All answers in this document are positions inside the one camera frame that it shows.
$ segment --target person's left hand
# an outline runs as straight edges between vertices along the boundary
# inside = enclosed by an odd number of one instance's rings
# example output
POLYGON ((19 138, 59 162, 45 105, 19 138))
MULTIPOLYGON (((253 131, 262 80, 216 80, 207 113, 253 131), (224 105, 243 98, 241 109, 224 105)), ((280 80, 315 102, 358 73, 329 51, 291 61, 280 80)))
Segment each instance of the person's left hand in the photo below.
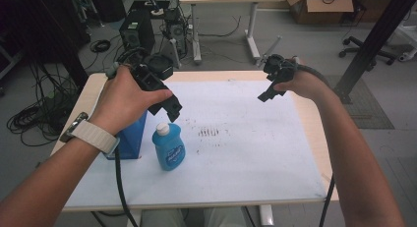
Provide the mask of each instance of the person's left hand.
POLYGON ((137 121, 148 108, 172 95, 171 90, 143 91, 126 66, 101 92, 89 121, 112 135, 137 121))

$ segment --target forearm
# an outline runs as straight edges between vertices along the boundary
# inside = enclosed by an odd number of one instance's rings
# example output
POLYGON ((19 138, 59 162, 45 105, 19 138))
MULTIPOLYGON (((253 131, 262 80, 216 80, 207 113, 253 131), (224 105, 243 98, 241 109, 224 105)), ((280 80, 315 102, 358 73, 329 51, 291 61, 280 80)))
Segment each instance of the forearm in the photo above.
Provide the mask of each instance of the forearm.
POLYGON ((387 179, 360 131, 339 98, 331 90, 323 94, 315 102, 346 224, 403 225, 387 179))
POLYGON ((79 139, 67 142, 0 202, 0 226, 53 226, 98 154, 79 139))

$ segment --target white watch strap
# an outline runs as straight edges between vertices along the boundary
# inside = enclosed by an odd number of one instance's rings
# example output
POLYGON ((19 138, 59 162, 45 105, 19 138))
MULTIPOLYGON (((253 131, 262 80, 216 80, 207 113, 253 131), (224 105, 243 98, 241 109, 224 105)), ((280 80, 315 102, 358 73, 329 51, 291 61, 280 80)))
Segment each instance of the white watch strap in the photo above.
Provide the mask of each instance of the white watch strap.
POLYGON ((100 127, 84 120, 73 131, 73 136, 88 142, 104 153, 110 153, 118 140, 100 127))

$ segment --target bottle cap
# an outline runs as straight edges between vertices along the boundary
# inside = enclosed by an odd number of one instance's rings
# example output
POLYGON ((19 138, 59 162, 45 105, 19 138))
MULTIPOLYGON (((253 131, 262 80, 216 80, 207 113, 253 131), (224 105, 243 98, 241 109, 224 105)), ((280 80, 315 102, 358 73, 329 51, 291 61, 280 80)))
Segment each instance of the bottle cap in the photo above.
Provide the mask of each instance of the bottle cap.
POLYGON ((169 125, 167 123, 159 123, 156 126, 156 132, 160 135, 160 136, 166 136, 169 133, 169 125))

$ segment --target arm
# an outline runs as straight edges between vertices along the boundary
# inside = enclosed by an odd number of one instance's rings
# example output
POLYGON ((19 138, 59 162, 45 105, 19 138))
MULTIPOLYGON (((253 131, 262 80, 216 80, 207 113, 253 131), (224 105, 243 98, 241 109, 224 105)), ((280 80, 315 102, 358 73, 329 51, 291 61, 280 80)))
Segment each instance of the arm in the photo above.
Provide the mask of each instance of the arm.
POLYGON ((301 71, 274 89, 293 90, 316 103, 346 226, 404 226, 386 177, 337 95, 301 71))
MULTIPOLYGON (((126 67, 107 82, 89 121, 112 135, 172 95, 168 89, 142 91, 126 67)), ((0 202, 0 226, 53 226, 66 201, 99 155, 73 138, 0 202)))

